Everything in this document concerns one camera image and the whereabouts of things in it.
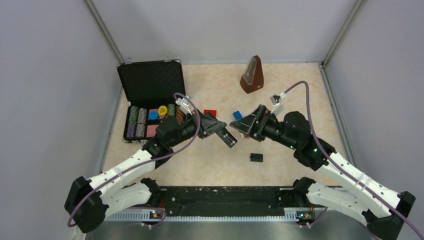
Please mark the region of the black remote control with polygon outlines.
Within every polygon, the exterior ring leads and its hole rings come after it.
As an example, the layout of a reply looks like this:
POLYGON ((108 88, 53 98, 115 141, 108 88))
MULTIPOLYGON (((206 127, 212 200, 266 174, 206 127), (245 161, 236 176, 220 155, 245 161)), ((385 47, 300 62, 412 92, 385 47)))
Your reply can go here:
POLYGON ((233 148, 238 142, 237 139, 224 127, 216 132, 220 139, 229 147, 233 148))

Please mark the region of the black battery cover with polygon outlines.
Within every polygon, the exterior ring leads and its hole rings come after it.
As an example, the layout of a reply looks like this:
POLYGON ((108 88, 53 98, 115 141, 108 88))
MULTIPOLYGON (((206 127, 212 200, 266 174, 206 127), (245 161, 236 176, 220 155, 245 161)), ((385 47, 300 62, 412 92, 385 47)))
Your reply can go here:
POLYGON ((255 163, 262 163, 264 161, 264 156, 260 153, 251 153, 249 158, 251 162, 255 163))

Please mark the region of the black AAA battery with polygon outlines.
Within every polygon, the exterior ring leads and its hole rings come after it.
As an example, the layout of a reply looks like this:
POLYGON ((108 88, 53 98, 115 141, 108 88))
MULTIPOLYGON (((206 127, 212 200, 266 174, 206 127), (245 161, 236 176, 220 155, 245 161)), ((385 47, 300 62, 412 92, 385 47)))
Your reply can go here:
POLYGON ((235 139, 234 137, 230 134, 230 133, 225 133, 224 134, 224 138, 229 142, 234 144, 235 143, 235 139))

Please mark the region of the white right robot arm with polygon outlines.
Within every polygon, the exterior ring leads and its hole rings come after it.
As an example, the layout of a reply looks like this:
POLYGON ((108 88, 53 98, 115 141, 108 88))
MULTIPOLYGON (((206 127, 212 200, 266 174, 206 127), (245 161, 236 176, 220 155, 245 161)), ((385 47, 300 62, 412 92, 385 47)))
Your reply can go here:
POLYGON ((256 141, 270 139, 293 149, 299 163, 342 187, 336 190, 302 177, 293 185, 293 200, 297 205, 311 203, 335 210, 358 221, 381 240, 398 238, 415 196, 407 191, 391 190, 356 168, 332 145, 313 135, 302 113, 291 111, 279 121, 260 105, 251 114, 232 121, 230 126, 256 141))

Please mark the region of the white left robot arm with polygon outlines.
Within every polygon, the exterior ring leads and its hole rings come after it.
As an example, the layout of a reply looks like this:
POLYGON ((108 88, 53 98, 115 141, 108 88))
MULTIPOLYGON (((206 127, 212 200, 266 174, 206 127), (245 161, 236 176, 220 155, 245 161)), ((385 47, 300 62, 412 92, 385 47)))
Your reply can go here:
POLYGON ((195 137, 213 134, 232 148, 237 140, 226 129, 226 123, 212 114, 190 114, 179 123, 174 116, 163 118, 155 129, 155 136, 127 160, 115 167, 90 177, 76 178, 70 187, 64 209, 69 213, 68 226, 77 226, 87 234, 101 225, 106 217, 134 205, 154 207, 160 202, 159 186, 150 178, 130 184, 141 175, 166 163, 176 152, 173 147, 195 137))

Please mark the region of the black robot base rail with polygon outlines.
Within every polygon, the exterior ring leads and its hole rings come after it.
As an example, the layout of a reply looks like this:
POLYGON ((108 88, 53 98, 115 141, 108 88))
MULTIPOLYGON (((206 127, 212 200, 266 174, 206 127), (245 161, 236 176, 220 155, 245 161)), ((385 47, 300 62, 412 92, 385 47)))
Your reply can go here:
POLYGON ((127 207, 108 221, 294 222, 312 224, 321 207, 286 186, 162 186, 147 203, 127 207))

